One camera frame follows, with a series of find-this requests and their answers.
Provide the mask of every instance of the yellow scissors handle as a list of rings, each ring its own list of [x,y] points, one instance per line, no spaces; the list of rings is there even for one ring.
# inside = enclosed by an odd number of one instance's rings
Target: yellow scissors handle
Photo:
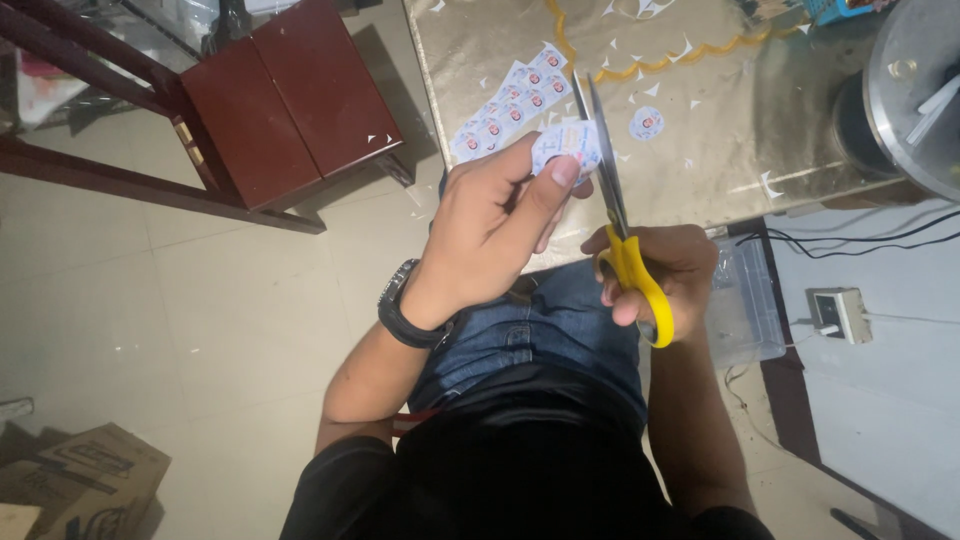
[[[600,253],[600,260],[613,267],[621,289],[638,290],[647,298],[657,321],[657,339],[650,344],[658,349],[666,347],[673,341],[673,310],[670,309],[663,289],[643,264],[639,240],[636,236],[620,240],[613,230],[613,225],[607,226],[607,238],[610,239],[610,248]]]

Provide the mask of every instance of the yellow scalloped border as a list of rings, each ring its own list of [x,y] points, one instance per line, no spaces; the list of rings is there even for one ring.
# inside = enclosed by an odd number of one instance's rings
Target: yellow scalloped border
[[[567,65],[564,67],[564,73],[567,78],[571,77],[573,74],[573,65],[574,61],[577,58],[577,50],[570,45],[570,42],[566,39],[566,34],[564,33],[564,23],[566,21],[566,12],[560,9],[560,6],[557,5],[557,0],[543,0],[543,3],[546,4],[546,8],[553,13],[555,18],[553,33],[555,45],[560,50],[561,53],[564,53],[567,59]],[[806,20],[802,21],[800,24],[792,27],[786,28],[783,30],[774,30],[773,26],[767,28],[765,31],[757,34],[756,36],[743,36],[736,35],[734,36],[726,45],[716,46],[710,45],[708,43],[701,43],[696,48],[694,48],[689,53],[686,53],[682,58],[676,61],[683,65],[692,65],[700,61],[707,54],[713,56],[725,56],[728,55],[733,49],[741,46],[757,46],[763,41],[771,37],[777,39],[784,39],[795,32],[800,31],[800,27],[806,24]],[[673,51],[667,51],[666,55],[662,60],[656,61],[653,63],[645,61],[635,61],[630,67],[624,69],[623,71],[610,71],[606,67],[602,68],[599,73],[593,77],[593,81],[598,85],[604,81],[611,81],[614,83],[623,83],[624,81],[630,79],[636,74],[637,70],[641,70],[643,74],[648,73],[657,73],[658,71],[663,70],[664,68],[673,65],[673,61],[670,60],[671,57],[676,58],[678,53]]]

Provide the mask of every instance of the blue basket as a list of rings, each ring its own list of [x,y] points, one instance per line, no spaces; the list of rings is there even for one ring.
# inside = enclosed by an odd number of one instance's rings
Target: blue basket
[[[804,7],[806,11],[810,13],[811,18],[817,16],[817,13],[823,12],[820,15],[820,20],[817,21],[818,25],[848,19],[862,13],[869,13],[874,9],[873,6],[867,5],[851,10],[847,7],[847,0],[804,0]]]

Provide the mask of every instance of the tiled floor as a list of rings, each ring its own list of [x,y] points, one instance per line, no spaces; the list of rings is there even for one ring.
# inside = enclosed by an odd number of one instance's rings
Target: tiled floor
[[[171,455],[157,540],[276,537],[327,382],[375,320],[383,283],[426,241],[443,163],[402,8],[386,0],[347,24],[411,142],[402,156],[418,184],[368,172],[300,207],[320,209],[327,233],[0,177],[0,401],[33,396],[36,413],[17,424],[34,434],[112,421]],[[200,185],[169,125],[147,112],[29,139]],[[734,385],[775,435],[756,366]],[[778,537],[855,538],[832,506],[876,518],[728,405]]]

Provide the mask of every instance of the wooden chair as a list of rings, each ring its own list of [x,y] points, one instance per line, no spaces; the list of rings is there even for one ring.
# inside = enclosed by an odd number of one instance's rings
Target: wooden chair
[[[205,189],[0,136],[0,172],[302,233],[284,210],[365,164],[404,186],[402,135],[330,0],[302,0],[182,75],[55,0],[0,0],[0,37],[170,118]],[[93,53],[147,82],[143,87]]]

